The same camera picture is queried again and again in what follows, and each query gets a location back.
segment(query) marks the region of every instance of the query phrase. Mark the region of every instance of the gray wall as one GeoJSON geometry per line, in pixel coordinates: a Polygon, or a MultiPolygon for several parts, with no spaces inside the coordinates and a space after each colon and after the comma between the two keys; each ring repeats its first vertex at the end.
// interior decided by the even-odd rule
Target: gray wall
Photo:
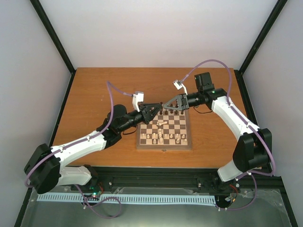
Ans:
{"type": "Polygon", "coordinates": [[[13,226],[26,188],[23,168],[48,143],[69,73],[29,0],[0,7],[0,226],[13,226]]]}
{"type": "Polygon", "coordinates": [[[277,175],[303,226],[303,1],[288,1],[244,74],[262,127],[273,134],[277,175]]]}
{"type": "Polygon", "coordinates": [[[239,68],[275,2],[41,0],[75,67],[239,68]]]}

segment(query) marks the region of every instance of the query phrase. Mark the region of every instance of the brown tabletop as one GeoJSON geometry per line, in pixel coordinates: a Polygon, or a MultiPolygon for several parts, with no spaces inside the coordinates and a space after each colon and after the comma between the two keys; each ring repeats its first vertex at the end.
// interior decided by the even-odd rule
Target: brown tabletop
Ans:
{"type": "MultiPolygon", "coordinates": [[[[145,103],[167,102],[183,93],[172,82],[182,79],[190,68],[78,68],[59,124],[54,145],[60,145],[85,136],[100,126],[110,112],[106,87],[109,80],[124,92],[144,92],[145,103]]],[[[199,68],[187,78],[188,93],[196,92],[194,75],[210,72],[216,88],[228,87],[228,73],[223,68],[199,68]]],[[[240,91],[232,70],[231,98],[245,113],[240,91]]],[[[113,90],[114,104],[123,104],[133,110],[132,98],[113,90]]],[[[198,107],[209,111],[206,106],[198,107]]],[[[132,167],[199,167],[217,168],[228,163],[236,146],[236,139],[215,113],[199,114],[189,110],[191,150],[136,149],[136,133],[123,135],[114,146],[82,157],[72,165],[132,166],[132,167]]]]}

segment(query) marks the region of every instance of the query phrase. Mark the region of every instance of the purple cable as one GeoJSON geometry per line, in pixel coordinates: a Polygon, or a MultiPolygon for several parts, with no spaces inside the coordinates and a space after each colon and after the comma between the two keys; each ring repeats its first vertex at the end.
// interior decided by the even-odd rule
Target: purple cable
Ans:
{"type": "MultiPolygon", "coordinates": [[[[220,63],[221,65],[223,65],[227,71],[228,71],[228,75],[229,75],[229,85],[228,85],[228,90],[227,90],[227,95],[226,95],[226,101],[228,103],[228,105],[230,106],[230,108],[235,112],[235,114],[246,124],[248,125],[248,122],[241,116],[241,114],[231,105],[231,102],[229,100],[229,95],[230,95],[230,92],[231,92],[231,88],[232,88],[232,73],[230,71],[230,69],[227,67],[227,65],[225,63],[223,63],[222,61],[219,61],[219,60],[216,60],[216,59],[209,59],[209,60],[206,60],[206,61],[203,61],[199,64],[197,64],[182,80],[181,80],[181,83],[183,83],[184,80],[186,80],[187,77],[189,77],[189,75],[196,69],[198,68],[199,66],[203,65],[204,63],[207,63],[207,62],[210,62],[210,61],[214,61],[214,62],[217,62],[217,63],[220,63]]],[[[253,133],[257,136],[257,138],[261,141],[262,145],[264,146],[269,158],[270,158],[270,161],[272,163],[272,171],[271,173],[267,174],[267,173],[262,173],[262,172],[259,172],[259,171],[255,171],[255,170],[251,170],[252,173],[255,173],[255,174],[260,174],[260,175],[265,175],[265,176],[273,176],[276,172],[276,163],[274,161],[274,158],[267,146],[267,144],[265,143],[265,141],[262,139],[262,137],[257,133],[256,130],[254,130],[250,125],[248,125],[248,127],[253,131],[253,133]]],[[[247,173],[243,173],[241,174],[238,179],[241,179],[242,177],[244,177],[245,175],[247,175],[247,173]]]]}
{"type": "MultiPolygon", "coordinates": [[[[102,134],[108,127],[109,125],[111,124],[112,120],[113,120],[113,115],[114,115],[114,100],[113,100],[113,94],[112,94],[112,91],[110,89],[110,86],[113,87],[116,91],[120,92],[121,94],[124,94],[124,95],[127,95],[129,96],[128,93],[125,93],[125,92],[122,92],[121,90],[119,90],[118,88],[116,88],[115,86],[113,86],[109,81],[107,81],[107,89],[108,89],[108,93],[109,93],[109,97],[110,97],[110,103],[111,103],[111,111],[110,111],[110,117],[109,117],[109,121],[107,123],[107,125],[104,127],[104,129],[102,129],[100,132],[98,132],[97,134],[93,135],[90,137],[90,139],[93,139],[95,137],[97,137],[98,135],[102,134]]],[[[87,141],[87,138],[84,138],[84,139],[81,139],[81,140],[78,140],[78,141],[75,141],[69,145],[66,145],[65,147],[63,147],[62,151],[67,149],[67,148],[70,148],[76,144],[79,144],[79,143],[82,143],[82,142],[85,142],[87,141]]],[[[30,171],[29,173],[27,174],[26,176],[26,179],[24,181],[24,185],[28,188],[32,188],[33,186],[28,184],[28,180],[30,178],[30,176],[33,174],[33,172],[39,167],[41,166],[41,164],[43,162],[45,162],[47,159],[49,159],[50,157],[52,157],[53,155],[59,153],[61,150],[57,150],[55,152],[52,152],[51,154],[45,156],[43,159],[41,159],[30,171]]]]}
{"type": "Polygon", "coordinates": [[[108,197],[108,198],[106,198],[106,199],[104,199],[104,200],[98,202],[97,204],[91,206],[91,205],[89,204],[87,198],[86,198],[85,195],[83,194],[82,190],[80,189],[80,187],[79,187],[77,184],[75,184],[75,186],[76,186],[76,188],[79,190],[80,194],[82,195],[83,200],[85,201],[86,205],[91,209],[91,211],[93,211],[93,212],[94,212],[95,214],[97,214],[99,217],[105,218],[105,219],[112,219],[112,218],[118,217],[118,216],[121,214],[122,204],[121,204],[121,201],[120,201],[117,197],[108,197]],[[120,205],[120,210],[119,210],[118,213],[116,213],[114,216],[110,216],[110,217],[103,216],[103,215],[98,214],[98,213],[93,209],[93,207],[98,206],[98,205],[102,204],[103,202],[105,202],[105,201],[107,201],[107,200],[110,200],[110,199],[116,200],[116,201],[119,203],[119,205],[120,205]]]}
{"type": "Polygon", "coordinates": [[[240,208],[227,209],[228,211],[237,211],[237,210],[241,210],[241,209],[247,208],[247,207],[249,207],[256,200],[256,198],[257,198],[257,182],[256,182],[256,179],[255,179],[255,177],[253,175],[250,175],[250,176],[252,177],[252,180],[254,181],[254,184],[255,184],[255,196],[254,196],[254,198],[252,198],[252,200],[250,201],[249,204],[247,204],[247,205],[245,205],[243,207],[240,207],[240,208]]]}
{"type": "Polygon", "coordinates": [[[206,60],[206,61],[203,61],[199,64],[197,64],[180,82],[183,83],[184,80],[186,80],[187,77],[189,77],[189,75],[196,69],[198,68],[199,66],[203,65],[204,63],[207,63],[207,62],[211,62],[211,61],[214,61],[214,62],[217,62],[217,63],[220,63],[221,65],[223,65],[227,71],[228,71],[228,76],[229,76],[229,85],[228,85],[228,90],[227,90],[227,102],[228,102],[228,105],[230,105],[230,102],[229,102],[229,94],[230,94],[230,91],[231,91],[231,88],[232,88],[232,73],[231,73],[231,70],[227,67],[227,65],[225,65],[222,61],[219,61],[219,60],[216,60],[216,59],[209,59],[209,60],[206,60]]]}

